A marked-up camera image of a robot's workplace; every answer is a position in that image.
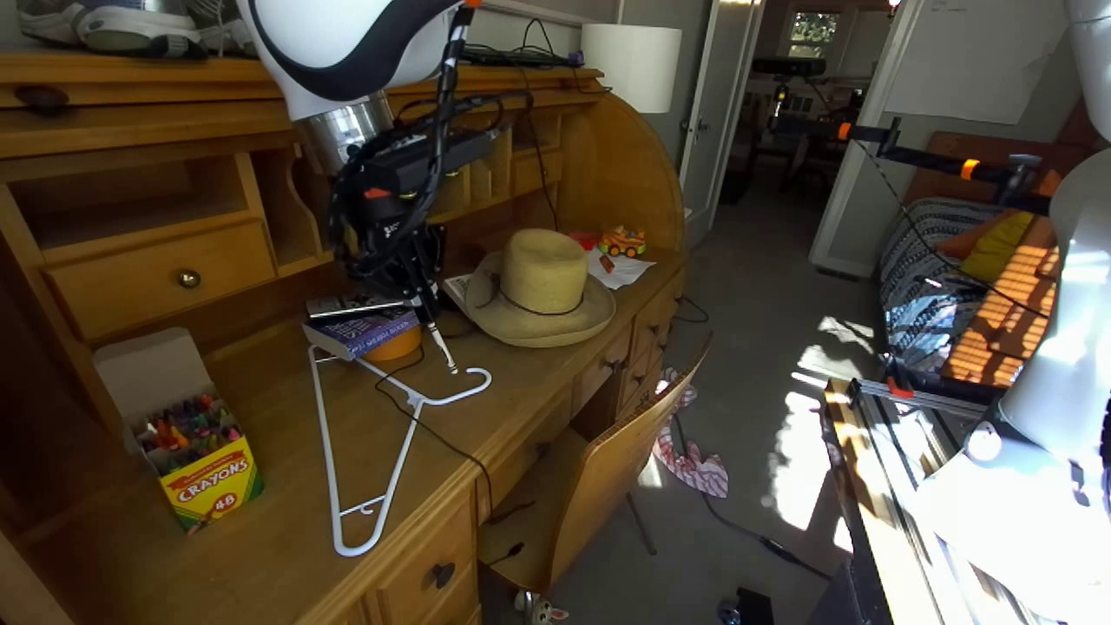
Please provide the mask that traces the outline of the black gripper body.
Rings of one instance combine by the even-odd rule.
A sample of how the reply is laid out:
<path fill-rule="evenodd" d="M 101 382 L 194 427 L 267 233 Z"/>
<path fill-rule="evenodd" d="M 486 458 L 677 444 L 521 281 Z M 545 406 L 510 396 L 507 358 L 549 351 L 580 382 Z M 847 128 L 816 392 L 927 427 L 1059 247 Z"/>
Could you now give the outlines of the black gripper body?
<path fill-rule="evenodd" d="M 434 306 L 441 240 L 427 215 L 448 174 L 476 163 L 493 132 L 451 132 L 434 149 L 431 132 L 385 132 L 354 149 L 333 177 L 330 243 L 344 274 L 375 292 Z"/>

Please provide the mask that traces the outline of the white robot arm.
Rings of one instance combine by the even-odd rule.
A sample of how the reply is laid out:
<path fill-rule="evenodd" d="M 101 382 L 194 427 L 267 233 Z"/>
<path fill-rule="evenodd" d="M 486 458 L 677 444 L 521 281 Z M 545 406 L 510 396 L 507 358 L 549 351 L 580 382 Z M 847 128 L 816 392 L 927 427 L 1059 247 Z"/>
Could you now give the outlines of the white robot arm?
<path fill-rule="evenodd" d="M 417 306 L 437 302 L 427 215 L 448 170 L 472 163 L 490 128 L 469 111 L 458 59 L 479 0 L 240 0 L 288 118 L 330 170 L 330 236 L 354 281 Z"/>

